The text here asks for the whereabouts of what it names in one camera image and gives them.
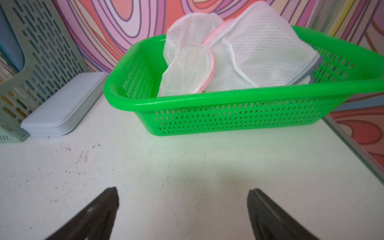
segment white plastic box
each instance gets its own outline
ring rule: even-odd
[[[102,93],[106,73],[80,73],[21,123],[31,136],[69,133]]]

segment basket rim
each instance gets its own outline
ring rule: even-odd
[[[349,45],[348,47],[353,48],[355,51],[354,54],[368,55],[371,61],[375,61],[373,67],[379,72],[379,77],[344,82],[241,89],[146,99],[131,99],[120,95],[117,91],[119,86],[114,81],[115,75],[118,75],[119,71],[127,70],[124,63],[129,60],[130,54],[134,54],[139,49],[141,44],[150,41],[150,39],[153,40],[154,38],[158,38],[157,40],[159,41],[164,41],[165,35],[159,35],[144,39],[132,45],[107,79],[104,86],[105,97],[108,102],[117,109],[142,112],[238,102],[277,101],[279,99],[287,98],[313,98],[384,91],[384,56],[311,29],[298,26],[293,26],[293,29],[300,35],[311,35],[311,37],[318,36],[322,41],[332,41],[335,45]]]

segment pink trim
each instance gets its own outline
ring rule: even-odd
[[[215,69],[216,69],[216,58],[215,58],[215,54],[214,52],[209,49],[211,52],[212,52],[212,56],[214,57],[214,68],[212,70],[212,73],[211,73],[211,76],[209,77],[207,83],[201,88],[201,91],[197,92],[197,93],[202,93],[204,91],[204,89],[208,86],[209,82],[212,80],[213,76],[214,76],[214,73],[215,73]]]
[[[206,40],[203,42],[203,45],[208,46],[213,39],[219,35],[219,33],[232,22],[233,18],[225,20],[222,24],[220,24],[211,34],[206,38]]]

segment gray file holder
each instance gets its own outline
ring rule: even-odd
[[[23,70],[0,84],[0,143],[22,142],[23,119],[88,68],[51,0],[0,4],[25,56]]]

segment gray trim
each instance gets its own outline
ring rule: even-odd
[[[336,133],[339,138],[355,153],[364,165],[384,184],[384,168],[380,166],[373,157],[366,152],[340,125],[330,116],[323,118],[324,122]]]
[[[311,75],[312,76],[312,72],[323,62],[323,56],[320,55],[319,59],[317,59],[317,61],[315,62],[315,64],[310,68],[308,69],[307,72],[305,72],[298,80],[296,80],[296,82],[294,82],[292,85],[296,85],[298,84],[299,82],[301,82],[304,78],[306,78],[308,75]]]

